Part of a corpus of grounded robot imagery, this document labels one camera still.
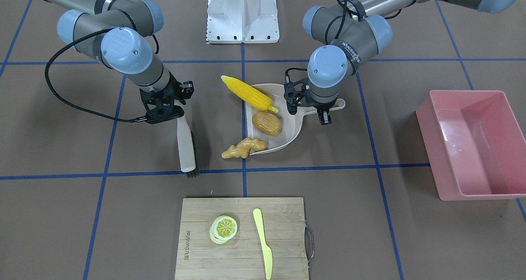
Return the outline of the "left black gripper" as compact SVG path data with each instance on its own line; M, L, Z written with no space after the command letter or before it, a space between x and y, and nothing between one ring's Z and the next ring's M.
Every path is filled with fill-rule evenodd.
M299 107L314 107L321 125L331 124L329 112L334 106L334 101L322 103L315 100L314 93L310 90L307 78L296 82L291 82L289 78L286 78L285 81L284 99L287 102L287 111L289 114L295 115Z

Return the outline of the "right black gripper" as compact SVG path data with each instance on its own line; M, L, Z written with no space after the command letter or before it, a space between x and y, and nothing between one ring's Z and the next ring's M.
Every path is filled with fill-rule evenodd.
M170 80L164 89L155 93L141 90L141 101L146 110L143 120L148 124L157 124L181 118L185 112L176 103L186 104L186 100L190 99L194 91L191 80L184 83Z

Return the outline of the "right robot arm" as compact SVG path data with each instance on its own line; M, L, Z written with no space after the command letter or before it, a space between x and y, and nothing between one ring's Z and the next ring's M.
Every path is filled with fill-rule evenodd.
M146 37L153 37L164 25L164 16L152 1L132 0L43 0L65 7L58 21L58 36L65 46L47 62L45 80L59 100L49 78L51 64L67 49L95 59L103 66L120 72L140 89L146 114L130 119L157 124L176 119L188 127L182 105L194 86L180 83L152 50Z

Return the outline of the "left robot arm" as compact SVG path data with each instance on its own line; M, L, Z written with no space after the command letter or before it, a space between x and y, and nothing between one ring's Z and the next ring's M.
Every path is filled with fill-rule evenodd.
M314 50L305 69L307 77L296 82L285 75L284 100L289 114L312 107L322 125L331 123L330 109L336 104L341 84L392 41L388 19L402 9L430 0L336 0L333 7L314 6L304 15L305 32L322 46ZM437 0L499 13L516 0Z

